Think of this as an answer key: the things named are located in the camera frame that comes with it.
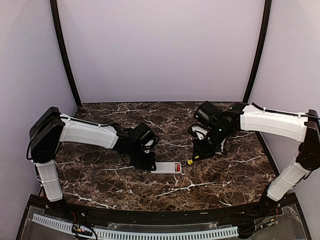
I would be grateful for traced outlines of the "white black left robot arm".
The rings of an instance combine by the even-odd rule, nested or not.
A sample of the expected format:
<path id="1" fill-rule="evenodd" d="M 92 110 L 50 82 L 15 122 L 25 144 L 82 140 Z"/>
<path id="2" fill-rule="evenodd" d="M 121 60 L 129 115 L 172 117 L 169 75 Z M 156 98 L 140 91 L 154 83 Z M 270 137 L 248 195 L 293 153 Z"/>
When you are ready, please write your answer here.
<path id="1" fill-rule="evenodd" d="M 103 147 L 130 158 L 136 169 L 155 171 L 156 154 L 153 148 L 160 138 L 145 123 L 124 128 L 118 123 L 99 124 L 77 119 L 50 107 L 31 127 L 26 159 L 35 164 L 51 210 L 60 218 L 67 218 L 70 206 L 62 199 L 56 168 L 56 154 L 60 143 L 72 142 Z"/>

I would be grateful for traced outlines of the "yellow handled screwdriver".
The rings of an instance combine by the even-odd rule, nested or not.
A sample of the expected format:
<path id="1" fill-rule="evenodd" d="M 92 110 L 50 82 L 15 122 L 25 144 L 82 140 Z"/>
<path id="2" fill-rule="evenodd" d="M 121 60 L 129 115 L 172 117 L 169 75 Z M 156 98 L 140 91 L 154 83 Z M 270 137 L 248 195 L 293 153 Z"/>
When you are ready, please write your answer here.
<path id="1" fill-rule="evenodd" d="M 197 156 L 193 157 L 192 159 L 187 160 L 186 163 L 187 163 L 188 165 L 192 165 L 192 164 L 196 163 L 197 161 L 199 161 L 199 159 L 200 159 L 200 156 L 197 155 Z"/>

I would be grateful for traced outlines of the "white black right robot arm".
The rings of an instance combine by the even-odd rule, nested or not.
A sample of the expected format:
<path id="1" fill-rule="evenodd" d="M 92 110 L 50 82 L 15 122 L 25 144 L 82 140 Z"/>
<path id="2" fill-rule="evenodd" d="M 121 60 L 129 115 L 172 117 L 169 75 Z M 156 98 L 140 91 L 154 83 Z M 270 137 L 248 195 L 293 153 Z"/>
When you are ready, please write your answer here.
<path id="1" fill-rule="evenodd" d="M 255 205 L 255 213 L 260 217 L 266 217 L 276 202 L 320 167 L 320 118 L 315 110 L 285 112 L 245 102 L 233 102 L 221 110 L 205 101 L 193 116 L 200 124 L 188 129 L 193 136 L 188 165 L 222 153 L 228 137 L 239 131 L 273 134 L 300 143 L 296 158 L 270 183 Z"/>

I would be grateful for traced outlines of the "white remote control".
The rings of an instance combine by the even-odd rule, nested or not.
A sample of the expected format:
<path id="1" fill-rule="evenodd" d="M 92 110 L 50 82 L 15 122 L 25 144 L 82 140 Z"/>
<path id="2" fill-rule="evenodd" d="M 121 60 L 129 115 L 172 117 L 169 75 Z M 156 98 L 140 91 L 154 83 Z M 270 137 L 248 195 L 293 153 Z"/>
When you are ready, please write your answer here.
<path id="1" fill-rule="evenodd" d="M 175 172 L 175 163 L 180 163 L 180 162 L 156 162 L 155 170 L 151 170 L 150 172 L 152 174 L 181 174 L 182 173 L 182 165 L 180 163 L 180 172 Z"/>

